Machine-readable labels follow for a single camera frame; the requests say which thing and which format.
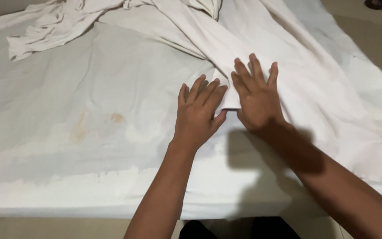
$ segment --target right hand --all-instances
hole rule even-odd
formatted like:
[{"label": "right hand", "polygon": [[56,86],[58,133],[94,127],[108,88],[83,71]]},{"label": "right hand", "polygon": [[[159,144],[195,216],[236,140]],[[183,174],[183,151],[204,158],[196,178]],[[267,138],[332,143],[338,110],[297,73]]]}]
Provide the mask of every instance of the right hand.
[{"label": "right hand", "polygon": [[260,62],[253,53],[249,56],[253,68],[251,75],[239,58],[235,59],[237,72],[232,72],[232,82],[237,90],[241,109],[237,111],[238,118],[252,133],[262,138],[264,129],[272,125],[289,125],[282,114],[279,103],[276,80],[278,77],[278,63],[271,66],[269,79],[265,82]]}]

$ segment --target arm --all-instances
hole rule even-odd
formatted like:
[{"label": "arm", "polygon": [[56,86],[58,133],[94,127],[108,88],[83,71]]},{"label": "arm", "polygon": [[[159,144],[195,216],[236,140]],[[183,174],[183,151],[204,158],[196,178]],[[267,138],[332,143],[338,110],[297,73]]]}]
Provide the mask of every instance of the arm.
[{"label": "arm", "polygon": [[316,202],[354,238],[382,239],[382,196],[285,121],[276,88],[277,63],[265,82],[254,54],[250,62],[253,75],[239,59],[235,61],[238,73],[231,74],[240,95],[241,122],[288,163]]},{"label": "arm", "polygon": [[213,119],[227,87],[219,79],[198,94],[205,75],[198,78],[185,100],[186,85],[178,96],[175,134],[150,188],[138,206],[125,239],[171,238],[182,210],[192,162],[197,150],[226,119],[226,111]]}]

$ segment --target mattress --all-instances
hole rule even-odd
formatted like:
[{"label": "mattress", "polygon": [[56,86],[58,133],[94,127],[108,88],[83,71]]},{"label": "mattress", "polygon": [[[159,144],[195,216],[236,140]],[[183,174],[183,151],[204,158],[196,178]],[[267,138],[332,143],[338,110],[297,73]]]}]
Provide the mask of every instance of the mattress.
[{"label": "mattress", "polygon": [[[319,1],[285,2],[382,127],[382,72]],[[5,37],[34,19],[7,19],[15,24],[0,29],[0,216],[131,218],[173,136],[172,99],[183,82],[213,75],[213,64],[102,23],[11,62]],[[196,155],[182,219],[323,215],[288,167],[255,142],[229,112]],[[382,194],[382,179],[368,183]]]}]

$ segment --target white bed sheet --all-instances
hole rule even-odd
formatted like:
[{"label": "white bed sheet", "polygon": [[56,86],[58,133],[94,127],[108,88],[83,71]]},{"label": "white bed sheet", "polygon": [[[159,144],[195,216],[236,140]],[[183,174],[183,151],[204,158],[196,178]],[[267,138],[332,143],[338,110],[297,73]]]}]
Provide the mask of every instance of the white bed sheet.
[{"label": "white bed sheet", "polygon": [[[286,3],[381,124],[381,71],[318,1]],[[32,22],[0,30],[0,216],[131,218],[173,135],[180,85],[212,64],[101,23],[8,61],[4,36]],[[230,112],[196,156],[181,218],[322,214],[292,178]],[[382,180],[369,183],[382,194]]]}]

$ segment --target left hand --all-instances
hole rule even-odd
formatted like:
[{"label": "left hand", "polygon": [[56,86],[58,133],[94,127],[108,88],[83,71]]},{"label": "left hand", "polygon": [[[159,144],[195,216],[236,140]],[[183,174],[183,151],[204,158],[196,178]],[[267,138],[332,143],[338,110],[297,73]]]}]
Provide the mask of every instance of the left hand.
[{"label": "left hand", "polygon": [[197,152],[226,120],[225,110],[217,117],[213,116],[228,87],[219,86],[219,79],[215,79],[199,94],[205,79],[206,76],[202,75],[194,82],[187,100],[186,84],[182,84],[178,96],[178,116],[172,142],[181,144],[181,147],[193,153]]}]

